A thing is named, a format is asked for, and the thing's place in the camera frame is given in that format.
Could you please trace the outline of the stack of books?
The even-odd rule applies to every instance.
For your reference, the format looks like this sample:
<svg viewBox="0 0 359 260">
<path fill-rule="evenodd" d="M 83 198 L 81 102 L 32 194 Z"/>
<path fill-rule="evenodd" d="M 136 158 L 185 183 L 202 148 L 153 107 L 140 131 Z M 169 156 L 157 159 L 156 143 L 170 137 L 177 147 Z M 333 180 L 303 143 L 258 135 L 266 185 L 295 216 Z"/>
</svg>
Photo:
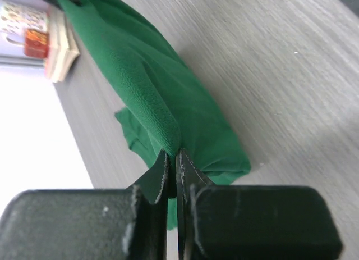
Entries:
<svg viewBox="0 0 359 260">
<path fill-rule="evenodd" d="M 63 82 L 80 51 L 65 13 L 53 6 L 49 9 L 48 47 L 45 77 L 53 83 Z"/>
</svg>

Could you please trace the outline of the red small box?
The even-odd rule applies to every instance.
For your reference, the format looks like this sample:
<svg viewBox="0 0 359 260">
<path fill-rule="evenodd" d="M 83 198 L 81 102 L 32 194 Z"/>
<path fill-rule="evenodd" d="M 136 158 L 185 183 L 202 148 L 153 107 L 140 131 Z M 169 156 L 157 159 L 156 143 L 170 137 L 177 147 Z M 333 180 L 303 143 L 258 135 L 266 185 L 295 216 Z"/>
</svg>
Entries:
<svg viewBox="0 0 359 260">
<path fill-rule="evenodd" d="M 28 57 L 45 59 L 49 51 L 49 34 L 35 29 L 25 30 L 24 54 Z"/>
</svg>

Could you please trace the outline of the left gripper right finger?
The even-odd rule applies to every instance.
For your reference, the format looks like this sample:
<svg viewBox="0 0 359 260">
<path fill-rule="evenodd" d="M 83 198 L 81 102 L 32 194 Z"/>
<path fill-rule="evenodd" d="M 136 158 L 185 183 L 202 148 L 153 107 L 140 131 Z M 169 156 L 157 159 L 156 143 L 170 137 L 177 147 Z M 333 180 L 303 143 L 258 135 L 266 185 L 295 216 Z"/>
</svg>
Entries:
<svg viewBox="0 0 359 260">
<path fill-rule="evenodd" d="M 217 185 L 185 150 L 176 158 L 180 259 L 338 259 L 343 243 L 308 186 Z"/>
</svg>

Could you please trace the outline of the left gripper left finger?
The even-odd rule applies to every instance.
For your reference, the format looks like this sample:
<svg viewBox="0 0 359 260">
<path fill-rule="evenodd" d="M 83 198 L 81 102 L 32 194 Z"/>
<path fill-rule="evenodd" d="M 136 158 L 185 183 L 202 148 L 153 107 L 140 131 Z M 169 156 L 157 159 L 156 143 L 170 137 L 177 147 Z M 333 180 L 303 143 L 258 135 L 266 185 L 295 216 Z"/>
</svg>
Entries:
<svg viewBox="0 0 359 260">
<path fill-rule="evenodd" d="M 127 189 L 27 190 L 1 216 L 2 259 L 164 259 L 169 158 Z"/>
</svg>

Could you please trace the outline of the green t shirt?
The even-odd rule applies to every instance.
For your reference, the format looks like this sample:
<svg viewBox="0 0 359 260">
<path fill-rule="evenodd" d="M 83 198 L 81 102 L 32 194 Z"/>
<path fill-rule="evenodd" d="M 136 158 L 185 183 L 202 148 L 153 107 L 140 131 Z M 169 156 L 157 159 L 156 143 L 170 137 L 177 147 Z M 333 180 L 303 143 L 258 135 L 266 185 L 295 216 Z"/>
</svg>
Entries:
<svg viewBox="0 0 359 260">
<path fill-rule="evenodd" d="M 57 0 L 125 107 L 115 116 L 131 151 L 152 166 L 161 150 L 186 149 L 214 183 L 250 172 L 237 135 L 162 34 L 122 0 Z"/>
</svg>

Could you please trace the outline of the white mug yellow inside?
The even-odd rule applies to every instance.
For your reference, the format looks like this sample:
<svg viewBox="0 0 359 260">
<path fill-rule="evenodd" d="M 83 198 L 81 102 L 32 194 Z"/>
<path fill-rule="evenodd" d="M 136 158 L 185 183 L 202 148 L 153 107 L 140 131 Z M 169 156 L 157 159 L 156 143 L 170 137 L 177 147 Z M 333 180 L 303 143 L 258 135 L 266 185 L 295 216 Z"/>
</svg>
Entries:
<svg viewBox="0 0 359 260">
<path fill-rule="evenodd" d="M 23 45 L 27 29 L 47 33 L 49 16 L 44 10 L 1 0 L 1 33 L 12 44 Z"/>
</svg>

